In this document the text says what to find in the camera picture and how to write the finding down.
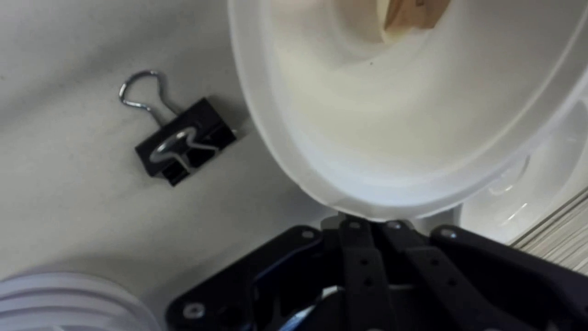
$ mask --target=white container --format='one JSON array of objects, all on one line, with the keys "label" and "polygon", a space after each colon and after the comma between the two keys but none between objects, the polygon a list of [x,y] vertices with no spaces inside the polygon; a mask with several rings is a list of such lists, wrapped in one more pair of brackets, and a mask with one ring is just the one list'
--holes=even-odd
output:
[{"label": "white container", "polygon": [[587,0],[453,0],[381,39],[375,0],[232,0],[250,113],[317,201],[368,220],[456,207],[563,120],[587,85]]},{"label": "white container", "polygon": [[486,190],[456,209],[460,227],[513,245],[539,222],[578,196],[587,179],[588,109],[578,104],[530,157],[522,157]]}]

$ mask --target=metal clip handle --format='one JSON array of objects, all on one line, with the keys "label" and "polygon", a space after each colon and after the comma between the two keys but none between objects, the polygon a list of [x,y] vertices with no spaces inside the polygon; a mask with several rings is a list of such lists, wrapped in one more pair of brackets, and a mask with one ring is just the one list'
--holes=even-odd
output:
[{"label": "metal clip handle", "polygon": [[160,100],[162,104],[173,113],[173,115],[181,115],[182,111],[170,100],[168,96],[168,80],[164,74],[157,73],[157,71],[146,71],[146,73],[138,73],[135,76],[131,76],[124,87],[120,89],[118,93],[118,98],[120,102],[129,108],[129,109],[137,109],[137,111],[142,111],[142,113],[149,113],[151,119],[160,126],[164,128],[166,126],[166,120],[162,119],[162,113],[149,106],[149,104],[142,104],[142,102],[135,102],[135,100],[129,100],[127,95],[129,91],[133,89],[135,84],[138,84],[140,80],[146,80],[146,78],[155,78],[159,82],[159,95],[160,95]]}]

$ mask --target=white countertop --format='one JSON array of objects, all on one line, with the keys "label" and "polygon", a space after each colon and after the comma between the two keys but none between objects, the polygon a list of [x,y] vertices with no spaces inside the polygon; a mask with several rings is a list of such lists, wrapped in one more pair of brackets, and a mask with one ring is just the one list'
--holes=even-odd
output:
[{"label": "white countertop", "polygon": [[[269,238],[331,214],[247,120],[225,0],[4,0],[0,51],[0,279],[91,273],[162,313]],[[166,73],[184,108],[212,96],[243,137],[179,188],[146,176],[135,148],[157,126],[118,102],[146,69]],[[146,84],[133,98],[155,95]]]}]

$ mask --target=binder clip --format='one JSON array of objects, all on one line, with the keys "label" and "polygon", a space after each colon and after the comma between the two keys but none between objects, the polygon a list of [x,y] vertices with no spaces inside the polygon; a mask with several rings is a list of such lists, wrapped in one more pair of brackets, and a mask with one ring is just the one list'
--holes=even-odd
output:
[{"label": "binder clip", "polygon": [[[127,98],[131,87],[146,78],[157,80],[162,104],[177,117],[173,122],[166,124],[157,108]],[[149,71],[131,76],[120,89],[120,102],[126,108],[149,113],[160,126],[160,131],[142,142],[137,148],[137,153],[151,177],[162,177],[171,187],[181,185],[186,177],[236,142],[234,131],[206,100],[201,100],[184,113],[171,104],[168,98],[166,76],[160,73]]]}]

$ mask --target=brown food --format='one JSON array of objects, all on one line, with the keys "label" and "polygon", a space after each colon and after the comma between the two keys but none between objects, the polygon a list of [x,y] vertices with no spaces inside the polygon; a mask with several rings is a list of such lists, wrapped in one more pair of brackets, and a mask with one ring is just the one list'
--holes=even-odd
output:
[{"label": "brown food", "polygon": [[442,21],[451,0],[390,0],[385,21],[386,32],[405,32],[410,28],[432,30]]}]

